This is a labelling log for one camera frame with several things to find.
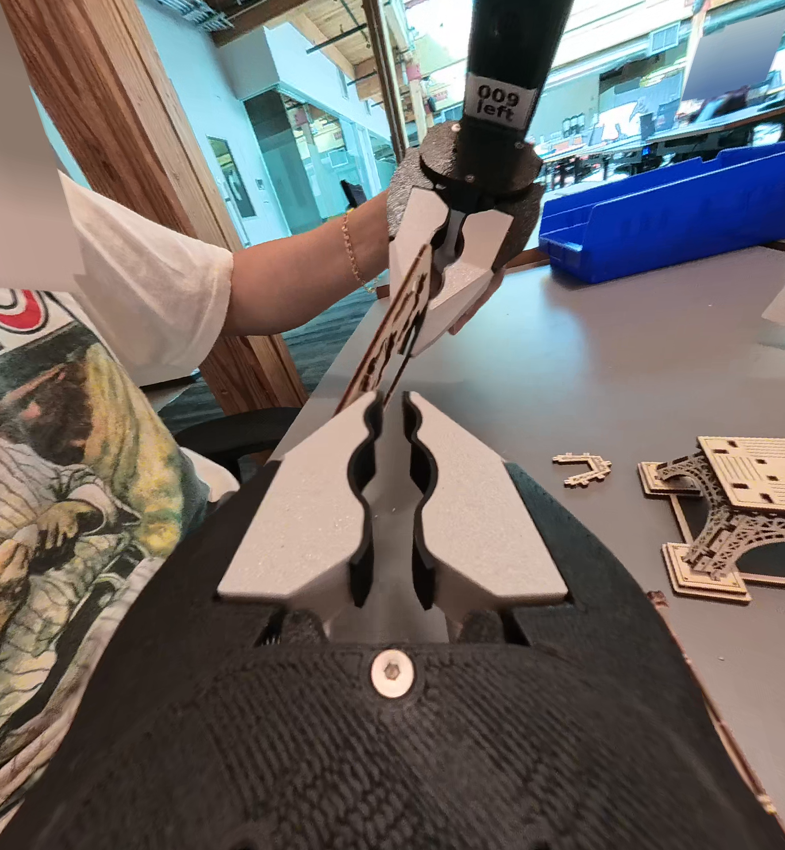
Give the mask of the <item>person's left hand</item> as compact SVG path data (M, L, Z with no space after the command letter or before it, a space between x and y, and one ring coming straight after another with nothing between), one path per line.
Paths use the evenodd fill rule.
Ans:
M502 282L504 282L505 274L506 268L501 268L496 271L484 292L467 308L464 313L462 313L458 320L451 325L449 334L456 335L470 320L474 318L478 311L481 310L493 297L493 294L498 291Z

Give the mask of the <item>black office chair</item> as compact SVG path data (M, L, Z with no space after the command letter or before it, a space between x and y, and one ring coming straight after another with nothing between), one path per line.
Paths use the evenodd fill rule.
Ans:
M250 410L196 424L174 438L179 446L217 463L240 482L239 460L270 454L301 411L295 407Z

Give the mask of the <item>person's printed white shirt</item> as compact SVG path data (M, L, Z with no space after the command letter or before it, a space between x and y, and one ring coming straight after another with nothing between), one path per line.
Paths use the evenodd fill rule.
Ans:
M0 832L132 603L239 486L139 387L210 353L231 252L60 179L84 276L0 289Z

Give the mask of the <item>wooden tower base model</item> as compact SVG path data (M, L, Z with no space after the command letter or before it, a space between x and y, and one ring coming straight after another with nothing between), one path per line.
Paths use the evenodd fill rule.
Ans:
M748 584L785 589L785 565L742 571L738 560L785 544L785 439L708 437L697 452L640 462L645 495L667 497L683 542L662 547L676 595L748 604Z

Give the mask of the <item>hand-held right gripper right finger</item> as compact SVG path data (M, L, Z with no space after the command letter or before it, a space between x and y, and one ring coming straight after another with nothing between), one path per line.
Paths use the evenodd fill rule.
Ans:
M417 392L402 394L412 576L425 610L562 603L568 588L502 457Z

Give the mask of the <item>person's left forearm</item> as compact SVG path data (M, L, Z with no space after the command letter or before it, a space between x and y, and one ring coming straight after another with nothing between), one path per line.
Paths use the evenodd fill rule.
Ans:
M321 226L234 255L222 336L291 331L388 268L387 191Z

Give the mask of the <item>grey desk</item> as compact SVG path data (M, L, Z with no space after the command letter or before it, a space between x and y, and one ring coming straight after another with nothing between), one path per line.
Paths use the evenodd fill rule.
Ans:
M381 766L402 750L455 817L510 814L501 846L785 848L785 591L657 606L670 517L637 478L700 436L785 439L785 351L759 336L784 286L765 247L593 286L514 274L384 403L372 587L327 627L358 657L335 707L360 739L380 720ZM404 392L502 457L564 602L421 606ZM565 487L570 452L611 473Z

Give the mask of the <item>small wooden truss piece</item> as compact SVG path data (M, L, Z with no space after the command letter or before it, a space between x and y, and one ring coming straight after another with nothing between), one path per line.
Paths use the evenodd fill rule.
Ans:
M611 473L612 463L599 455L583 453L563 453L552 458L558 465L583 464L586 470L567 477L564 486L567 488L586 488L591 483L604 481Z

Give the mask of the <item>blue plastic bin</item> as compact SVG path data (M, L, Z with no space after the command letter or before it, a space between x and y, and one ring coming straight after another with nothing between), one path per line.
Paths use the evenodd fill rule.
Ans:
M599 284L785 239L785 142L723 150L544 204L539 249Z

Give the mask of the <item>wooden puzzle sheet with cutouts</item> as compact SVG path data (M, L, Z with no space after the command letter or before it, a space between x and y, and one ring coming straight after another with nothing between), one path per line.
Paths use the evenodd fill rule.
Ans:
M376 391L392 357L406 350L409 338L427 311L432 253L431 244L426 243L416 254L335 409L336 415L361 395Z

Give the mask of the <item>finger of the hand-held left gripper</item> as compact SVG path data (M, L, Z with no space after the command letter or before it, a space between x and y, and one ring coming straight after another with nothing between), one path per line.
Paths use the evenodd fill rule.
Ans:
M442 273L437 294L429 297L410 354L417 357L445 334L486 292L493 280L493 262L512 227L502 211L472 213L462 220L460 255Z
M419 251L448 223L450 209L433 190L414 187L389 246L389 287L396 294Z

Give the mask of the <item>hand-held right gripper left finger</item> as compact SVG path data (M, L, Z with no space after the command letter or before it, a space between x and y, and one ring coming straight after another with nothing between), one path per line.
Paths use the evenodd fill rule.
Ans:
M380 393L350 406L274 464L271 483L221 579L221 599L284 608L362 608L374 577L364 497L376 473Z

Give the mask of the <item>wooden pillar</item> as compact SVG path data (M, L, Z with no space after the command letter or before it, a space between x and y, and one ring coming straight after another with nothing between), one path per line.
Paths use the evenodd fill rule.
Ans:
M90 186L238 252L226 203L137 4L1 5L33 89Z

